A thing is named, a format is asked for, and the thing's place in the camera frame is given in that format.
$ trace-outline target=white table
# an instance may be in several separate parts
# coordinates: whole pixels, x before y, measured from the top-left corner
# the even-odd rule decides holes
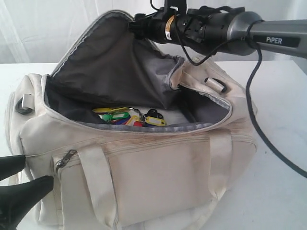
[[[245,85],[256,62],[218,62]],[[0,65],[0,119],[11,91],[27,73],[51,73],[55,64]],[[264,61],[252,84],[263,131],[287,157],[307,170],[307,76],[293,61]],[[0,156],[9,154],[0,132]],[[204,230],[306,230],[307,180],[282,163],[259,139],[255,158],[219,203]],[[43,230],[27,216],[19,230]]]

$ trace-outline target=white curtain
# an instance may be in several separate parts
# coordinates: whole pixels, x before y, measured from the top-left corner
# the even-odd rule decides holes
[[[154,0],[161,7],[164,0]],[[187,0],[189,8],[202,5],[245,6],[263,19],[305,17],[306,0]],[[86,27],[100,14],[121,9],[131,15],[151,13],[149,0],[0,0],[0,63],[55,63],[67,52]],[[160,45],[170,54],[184,55],[177,45]],[[266,52],[265,59],[288,59]],[[216,60],[256,60],[218,54]]]

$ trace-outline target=bag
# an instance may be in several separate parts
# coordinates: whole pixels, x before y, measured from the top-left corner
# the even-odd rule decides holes
[[[244,89],[211,60],[195,67],[99,17],[50,75],[11,95],[6,137],[30,179],[54,175],[36,207],[43,225],[111,230],[210,204],[242,174],[256,145]],[[111,125],[97,107],[150,108],[167,126]]]

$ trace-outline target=zipper pull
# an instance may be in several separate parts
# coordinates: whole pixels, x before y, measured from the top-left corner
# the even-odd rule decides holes
[[[76,150],[69,150],[68,153],[57,163],[57,170],[60,168],[63,168],[67,165],[67,163],[70,161],[70,159],[77,153]]]

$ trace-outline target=beige bag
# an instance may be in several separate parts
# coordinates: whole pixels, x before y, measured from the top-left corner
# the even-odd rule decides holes
[[[199,229],[256,151],[244,89],[211,60],[195,67],[183,63],[180,57],[161,54],[148,41],[137,43],[133,38],[130,41],[134,48],[129,50],[134,54],[130,53],[129,60],[140,60],[142,53],[143,63],[133,61],[134,65],[130,65],[119,60],[117,69],[108,69],[110,60],[100,59],[100,65],[92,64],[93,60],[87,62],[87,55],[93,52],[100,58],[98,51],[85,52],[89,43],[98,41],[91,40],[89,35],[95,37],[103,20],[111,23],[112,19],[124,16],[129,18],[124,12],[112,11],[100,17],[50,76],[29,74],[24,77],[7,109],[8,145],[12,154],[27,157],[29,178],[55,176],[53,192],[36,207],[36,218],[41,224],[63,225],[65,230],[111,230],[210,202],[208,212],[188,227]],[[131,45],[127,42],[130,35],[127,36],[116,45],[122,46],[121,52]],[[121,72],[123,65],[133,67]],[[83,67],[90,70],[80,74],[78,68]],[[127,92],[135,93],[135,98],[142,93],[140,110],[148,111],[155,106],[169,126],[95,123],[92,107],[89,109],[85,103],[87,99],[94,104],[107,104],[110,98],[118,103],[133,101],[133,96],[127,98],[129,94],[113,93],[117,90],[114,87],[109,99],[102,95],[106,92],[102,85],[105,83],[110,90],[112,80],[102,76],[99,79],[104,78],[104,82],[99,83],[93,80],[96,77],[93,73],[105,69],[108,71],[105,76],[115,71],[119,88],[124,78],[122,74],[130,78],[129,73],[134,72],[136,77],[144,70],[140,76],[145,80],[140,78],[140,81],[151,79],[152,88],[156,92],[163,89],[161,95],[168,95],[168,99],[154,98],[156,93],[146,94],[151,88],[144,92]],[[155,85],[156,79],[162,79],[160,85]],[[88,89],[93,89],[93,84],[101,86],[98,87],[101,92],[91,94]],[[125,92],[127,87],[136,84],[127,83],[125,89],[119,90]],[[148,108],[145,108],[145,100],[148,100]],[[173,106],[174,100],[180,103]],[[74,111],[81,111],[81,116],[76,116]]]

